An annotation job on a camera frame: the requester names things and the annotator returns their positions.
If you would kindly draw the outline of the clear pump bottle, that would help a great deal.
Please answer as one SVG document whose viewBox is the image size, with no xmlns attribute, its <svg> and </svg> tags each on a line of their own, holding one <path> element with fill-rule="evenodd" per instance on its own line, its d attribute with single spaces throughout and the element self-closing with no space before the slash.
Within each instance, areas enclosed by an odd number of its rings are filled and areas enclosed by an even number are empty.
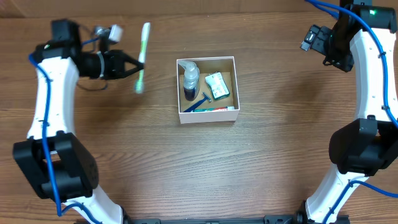
<svg viewBox="0 0 398 224">
<path fill-rule="evenodd" d="M 193 101 L 198 94 L 200 70 L 195 62 L 189 60 L 179 60 L 178 64 L 184 69 L 183 90 L 185 98 Z"/>
</svg>

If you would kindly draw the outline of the blue disposable razor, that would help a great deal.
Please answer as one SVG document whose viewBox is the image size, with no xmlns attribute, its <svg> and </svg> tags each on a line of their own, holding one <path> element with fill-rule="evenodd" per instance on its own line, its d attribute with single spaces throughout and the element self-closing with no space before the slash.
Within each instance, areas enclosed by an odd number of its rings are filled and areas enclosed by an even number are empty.
<svg viewBox="0 0 398 224">
<path fill-rule="evenodd" d="M 203 92 L 203 99 L 197 101 L 195 104 L 193 104 L 191 107 L 187 108 L 184 113 L 190 113 L 192 111 L 194 111 L 196 108 L 198 108 L 201 104 L 203 104 L 204 102 L 208 101 L 209 103 L 211 102 L 211 98 L 205 93 Z"/>
</svg>

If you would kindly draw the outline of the green white toothbrush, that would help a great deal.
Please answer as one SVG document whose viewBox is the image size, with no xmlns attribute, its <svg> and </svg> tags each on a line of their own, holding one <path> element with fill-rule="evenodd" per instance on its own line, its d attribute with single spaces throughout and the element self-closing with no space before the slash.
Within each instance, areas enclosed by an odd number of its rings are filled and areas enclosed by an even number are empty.
<svg viewBox="0 0 398 224">
<path fill-rule="evenodd" d="M 147 44 L 148 44 L 148 40 L 149 40 L 149 34 L 150 34 L 150 22 L 146 22 L 146 23 L 144 23 L 144 25 L 142 27 L 141 50 L 140 50 L 139 58 L 138 58 L 138 61 L 143 64 L 145 64 L 145 62 L 146 62 L 146 52 L 147 52 Z M 137 94 L 142 94 L 144 92 L 144 69 L 141 69 L 139 71 L 139 78 L 136 81 L 134 90 Z"/>
</svg>

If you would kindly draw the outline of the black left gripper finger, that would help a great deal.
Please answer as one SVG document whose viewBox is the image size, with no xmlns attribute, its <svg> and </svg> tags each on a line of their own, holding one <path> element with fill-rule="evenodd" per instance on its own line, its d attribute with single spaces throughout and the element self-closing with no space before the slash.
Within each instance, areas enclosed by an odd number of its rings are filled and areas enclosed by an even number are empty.
<svg viewBox="0 0 398 224">
<path fill-rule="evenodd" d="M 141 71 L 141 70 L 143 70 L 144 69 L 144 67 L 143 66 L 136 66 L 136 67 L 134 67 L 134 68 L 132 68 L 132 69 L 130 69 L 130 70 L 123 70 L 121 73 L 120 73 L 120 78 L 126 78 L 126 77 L 128 77 L 128 76 L 130 76 L 130 75 L 133 75 L 133 74 L 135 74 L 135 73 L 137 73 L 137 72 L 139 72 L 139 71 Z"/>
<path fill-rule="evenodd" d="M 144 68 L 144 63 L 138 61 L 138 59 L 135 59 L 125 53 L 124 51 L 120 51 L 121 53 L 121 60 L 122 60 L 122 65 L 125 67 L 126 64 L 131 64 L 134 65 L 137 69 L 143 69 Z"/>
</svg>

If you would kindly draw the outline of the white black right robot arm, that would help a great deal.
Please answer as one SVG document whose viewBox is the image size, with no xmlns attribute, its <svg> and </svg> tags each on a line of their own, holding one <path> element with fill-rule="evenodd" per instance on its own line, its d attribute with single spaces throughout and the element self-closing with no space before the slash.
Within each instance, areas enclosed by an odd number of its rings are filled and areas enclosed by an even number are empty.
<svg viewBox="0 0 398 224">
<path fill-rule="evenodd" d="M 352 122 L 330 138 L 326 176 L 290 221 L 348 223 L 339 212 L 352 193 L 397 158 L 397 14 L 371 1 L 314 1 L 313 6 L 336 24 L 311 26 L 301 48 L 322 54 L 326 66 L 356 72 L 356 109 Z"/>
</svg>

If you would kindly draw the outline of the green white soap pack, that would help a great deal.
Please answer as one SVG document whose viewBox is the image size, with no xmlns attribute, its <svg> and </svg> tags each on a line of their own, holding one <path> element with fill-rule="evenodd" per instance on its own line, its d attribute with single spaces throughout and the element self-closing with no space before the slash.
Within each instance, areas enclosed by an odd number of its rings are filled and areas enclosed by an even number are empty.
<svg viewBox="0 0 398 224">
<path fill-rule="evenodd" d="M 230 91 L 228 90 L 221 72 L 209 74 L 205 77 L 205 82 L 210 88 L 215 101 L 229 97 Z"/>
</svg>

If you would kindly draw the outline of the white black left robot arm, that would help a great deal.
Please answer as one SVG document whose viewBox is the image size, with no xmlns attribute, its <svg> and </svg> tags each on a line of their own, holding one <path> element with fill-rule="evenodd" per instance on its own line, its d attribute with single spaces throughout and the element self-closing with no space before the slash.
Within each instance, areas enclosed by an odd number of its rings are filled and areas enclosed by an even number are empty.
<svg viewBox="0 0 398 224">
<path fill-rule="evenodd" d="M 125 209 L 100 187 L 95 158 L 76 137 L 75 88 L 81 77 L 117 80 L 138 74 L 135 88 L 142 93 L 150 24 L 142 27 L 138 58 L 111 48 L 123 34 L 118 25 L 95 27 L 91 52 L 83 50 L 78 23 L 55 20 L 51 29 L 52 38 L 29 55 L 37 72 L 37 99 L 26 140 L 13 146 L 14 160 L 34 192 L 55 202 L 58 216 L 74 209 L 89 223 L 130 223 Z"/>
</svg>

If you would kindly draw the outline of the Colgate toothpaste tube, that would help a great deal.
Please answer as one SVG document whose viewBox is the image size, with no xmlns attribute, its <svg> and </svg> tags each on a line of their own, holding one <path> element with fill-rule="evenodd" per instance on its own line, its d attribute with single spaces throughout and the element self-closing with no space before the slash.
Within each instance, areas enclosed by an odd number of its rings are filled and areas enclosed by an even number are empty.
<svg viewBox="0 0 398 224">
<path fill-rule="evenodd" d="M 224 106 L 224 107 L 219 107 L 219 108 L 202 108 L 202 109 L 194 109 L 192 112 L 198 113 L 198 112 L 229 111 L 229 110 L 235 110 L 235 107 L 234 106 Z"/>
</svg>

